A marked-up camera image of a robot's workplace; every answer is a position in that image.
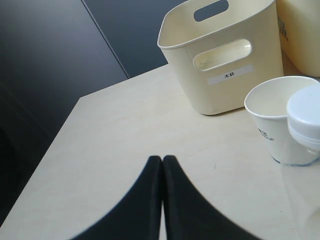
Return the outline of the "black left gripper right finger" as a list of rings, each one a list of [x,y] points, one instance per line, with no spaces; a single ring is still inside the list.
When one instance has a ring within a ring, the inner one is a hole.
[[[163,158],[165,195],[163,199],[168,240],[254,240],[196,189],[174,155]]]

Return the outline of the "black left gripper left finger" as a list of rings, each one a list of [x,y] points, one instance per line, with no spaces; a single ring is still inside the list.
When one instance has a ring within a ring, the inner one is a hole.
[[[150,156],[125,196],[74,240],[158,240],[162,215],[162,159]]]

